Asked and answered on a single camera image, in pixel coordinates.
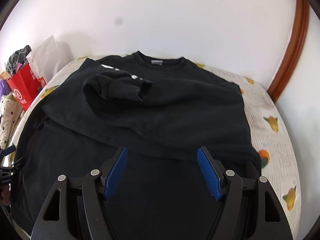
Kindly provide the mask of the black sweatshirt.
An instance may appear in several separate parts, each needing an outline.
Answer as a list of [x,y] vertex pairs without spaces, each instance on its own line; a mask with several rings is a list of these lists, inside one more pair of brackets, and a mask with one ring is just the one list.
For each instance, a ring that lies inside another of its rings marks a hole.
[[261,171],[238,85],[180,58],[136,52],[86,59],[41,100],[20,136],[26,163],[11,187],[14,221],[31,233],[59,175],[81,177],[120,146],[128,161],[105,203],[119,239],[205,239],[218,211],[197,163],[208,148],[225,168]]

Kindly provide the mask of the grey plaid clothing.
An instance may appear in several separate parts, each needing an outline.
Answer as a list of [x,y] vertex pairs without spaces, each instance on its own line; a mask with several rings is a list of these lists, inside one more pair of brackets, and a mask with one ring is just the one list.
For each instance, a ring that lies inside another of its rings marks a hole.
[[31,52],[31,47],[26,45],[24,48],[15,51],[8,59],[5,70],[10,76],[15,75],[20,68],[28,63],[27,55]]

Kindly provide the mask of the fruit print tablecloth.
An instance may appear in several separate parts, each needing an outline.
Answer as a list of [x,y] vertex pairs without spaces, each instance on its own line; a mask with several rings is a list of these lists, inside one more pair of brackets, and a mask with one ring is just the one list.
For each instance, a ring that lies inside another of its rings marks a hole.
[[[25,114],[15,133],[14,140],[17,147],[24,126],[37,104],[65,82],[71,74],[77,71],[86,59],[92,59],[94,61],[100,60],[88,57],[72,62],[57,73],[42,90],[41,94],[35,99]],[[152,60],[155,64],[159,64],[164,60],[175,59],[152,58]],[[261,160],[261,171],[255,172],[250,168],[246,176],[237,174],[242,178],[248,179],[256,179],[259,176],[265,176],[268,179],[285,212],[292,232],[292,239],[295,239],[298,232],[297,224],[300,219],[297,164],[290,137],[275,105],[262,86],[253,80],[216,68],[203,68],[199,64],[196,65],[202,70],[213,73],[239,86],[244,102],[245,115],[251,132],[251,143]],[[12,185],[19,182],[22,170],[14,179]],[[71,209],[70,214],[75,216],[76,222],[70,225],[71,233],[74,234],[75,237],[89,239],[89,232],[85,222],[83,199],[80,196],[72,195],[72,201],[73,204],[68,205],[68,208]]]

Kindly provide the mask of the white floral quilt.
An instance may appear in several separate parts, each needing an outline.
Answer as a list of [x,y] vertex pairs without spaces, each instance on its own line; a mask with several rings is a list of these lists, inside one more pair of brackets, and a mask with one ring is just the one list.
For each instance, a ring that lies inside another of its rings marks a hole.
[[13,92],[1,97],[1,149],[7,148],[22,113]]

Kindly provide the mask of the red paper shopping bag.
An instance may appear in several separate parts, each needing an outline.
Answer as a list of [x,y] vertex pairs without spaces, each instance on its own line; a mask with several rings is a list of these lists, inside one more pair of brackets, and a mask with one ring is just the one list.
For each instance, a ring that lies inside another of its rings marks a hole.
[[25,111],[46,84],[44,78],[41,77],[38,79],[36,77],[29,64],[20,68],[19,71],[8,80],[9,87]]

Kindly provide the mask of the white Miniso plastic bag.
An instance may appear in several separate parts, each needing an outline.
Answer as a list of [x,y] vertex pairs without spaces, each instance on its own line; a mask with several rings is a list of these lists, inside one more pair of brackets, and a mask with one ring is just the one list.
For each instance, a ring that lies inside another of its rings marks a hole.
[[44,87],[66,64],[73,55],[66,42],[56,41],[52,35],[27,55],[29,66]]

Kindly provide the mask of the brown wooden door frame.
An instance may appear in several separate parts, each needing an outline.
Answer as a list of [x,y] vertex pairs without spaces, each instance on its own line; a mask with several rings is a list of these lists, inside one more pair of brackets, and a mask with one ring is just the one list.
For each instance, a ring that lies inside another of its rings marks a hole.
[[280,98],[298,64],[309,28],[309,16],[310,6],[307,0],[296,0],[291,36],[280,66],[267,89],[273,102]]

